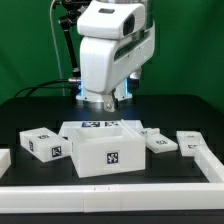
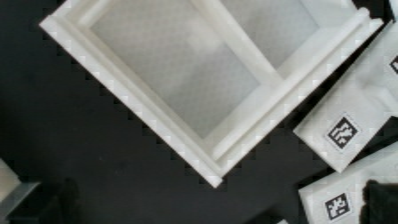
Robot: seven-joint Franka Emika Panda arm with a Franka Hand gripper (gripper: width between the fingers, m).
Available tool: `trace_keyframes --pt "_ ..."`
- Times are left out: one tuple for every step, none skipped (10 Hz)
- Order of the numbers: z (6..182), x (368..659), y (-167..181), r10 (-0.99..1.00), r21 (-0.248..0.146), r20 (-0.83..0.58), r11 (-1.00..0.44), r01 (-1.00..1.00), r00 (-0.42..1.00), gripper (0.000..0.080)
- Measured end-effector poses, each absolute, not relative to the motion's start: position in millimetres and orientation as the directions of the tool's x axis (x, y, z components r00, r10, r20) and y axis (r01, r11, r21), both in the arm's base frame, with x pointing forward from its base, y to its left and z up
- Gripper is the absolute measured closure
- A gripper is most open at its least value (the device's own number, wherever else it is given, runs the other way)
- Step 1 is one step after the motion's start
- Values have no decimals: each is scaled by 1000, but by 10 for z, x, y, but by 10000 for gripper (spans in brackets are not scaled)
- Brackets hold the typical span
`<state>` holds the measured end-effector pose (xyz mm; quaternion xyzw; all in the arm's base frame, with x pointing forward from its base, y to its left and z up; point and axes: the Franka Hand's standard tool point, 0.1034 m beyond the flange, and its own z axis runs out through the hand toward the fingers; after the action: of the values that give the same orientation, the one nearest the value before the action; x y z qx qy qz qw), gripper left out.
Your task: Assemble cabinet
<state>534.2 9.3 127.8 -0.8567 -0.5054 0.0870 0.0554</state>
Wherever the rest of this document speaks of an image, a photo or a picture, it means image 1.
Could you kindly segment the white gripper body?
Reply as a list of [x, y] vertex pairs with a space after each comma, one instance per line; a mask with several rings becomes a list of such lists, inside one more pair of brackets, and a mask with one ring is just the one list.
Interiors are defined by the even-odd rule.
[[118, 59], [116, 52], [132, 43], [129, 35], [121, 40], [84, 37], [80, 47], [80, 66], [83, 87], [93, 93], [106, 95], [153, 56], [155, 27], [130, 51]]

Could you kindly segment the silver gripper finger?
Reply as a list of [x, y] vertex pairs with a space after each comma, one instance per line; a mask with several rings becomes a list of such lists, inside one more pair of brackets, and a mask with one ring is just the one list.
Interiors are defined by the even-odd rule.
[[108, 95], [103, 95], [102, 99], [104, 101], [104, 110], [107, 112], [114, 112], [115, 111], [114, 95], [112, 93]]

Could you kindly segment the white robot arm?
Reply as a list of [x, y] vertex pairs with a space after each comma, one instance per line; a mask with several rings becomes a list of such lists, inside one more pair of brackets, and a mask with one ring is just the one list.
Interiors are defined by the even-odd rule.
[[154, 0], [92, 0], [77, 22], [84, 104], [108, 112], [129, 100], [128, 84], [154, 53]]

